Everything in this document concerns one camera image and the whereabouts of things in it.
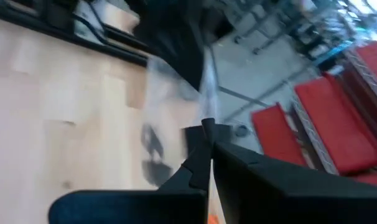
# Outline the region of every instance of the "light wood panel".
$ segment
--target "light wood panel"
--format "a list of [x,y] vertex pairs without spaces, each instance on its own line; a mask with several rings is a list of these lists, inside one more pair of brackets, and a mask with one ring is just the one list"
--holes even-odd
[[[137,22],[109,11],[113,26]],[[156,189],[142,167],[145,95],[145,68],[0,21],[0,223],[46,223],[73,190]],[[160,108],[173,170],[196,108],[176,98]]]

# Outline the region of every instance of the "red seat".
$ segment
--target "red seat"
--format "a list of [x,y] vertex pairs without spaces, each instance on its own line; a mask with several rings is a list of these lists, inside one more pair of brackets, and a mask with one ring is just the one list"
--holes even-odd
[[377,166],[377,140],[330,75],[295,91],[341,174]]
[[252,123],[265,155],[307,166],[296,137],[279,104],[252,113]]
[[377,185],[377,174],[361,175],[355,177],[355,180],[366,184]]
[[[377,42],[372,42],[365,47],[358,47],[356,51],[377,78]],[[362,110],[362,115],[377,137],[377,93],[351,63],[345,65],[342,77],[344,84],[350,89],[348,93],[351,99],[356,101],[357,107],[365,109]]]

